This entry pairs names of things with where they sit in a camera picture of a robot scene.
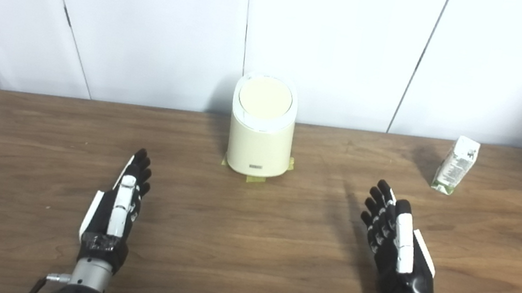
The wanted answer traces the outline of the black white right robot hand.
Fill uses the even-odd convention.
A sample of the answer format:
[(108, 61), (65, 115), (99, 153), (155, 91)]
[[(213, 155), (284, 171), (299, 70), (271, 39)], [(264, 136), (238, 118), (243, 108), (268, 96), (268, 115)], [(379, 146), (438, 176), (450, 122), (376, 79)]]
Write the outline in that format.
[(384, 179), (369, 190), (361, 220), (377, 269), (380, 293), (434, 293), (432, 258), (419, 229), (414, 228), (412, 206), (397, 199)]

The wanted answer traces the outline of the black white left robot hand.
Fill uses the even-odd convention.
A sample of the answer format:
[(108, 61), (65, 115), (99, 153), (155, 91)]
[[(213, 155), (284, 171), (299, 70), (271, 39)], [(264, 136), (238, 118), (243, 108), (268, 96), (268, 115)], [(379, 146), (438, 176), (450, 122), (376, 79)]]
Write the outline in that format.
[(110, 190), (98, 190), (79, 229), (81, 259), (99, 259), (116, 274), (125, 264), (127, 241), (150, 191), (151, 159), (146, 149), (136, 151)]

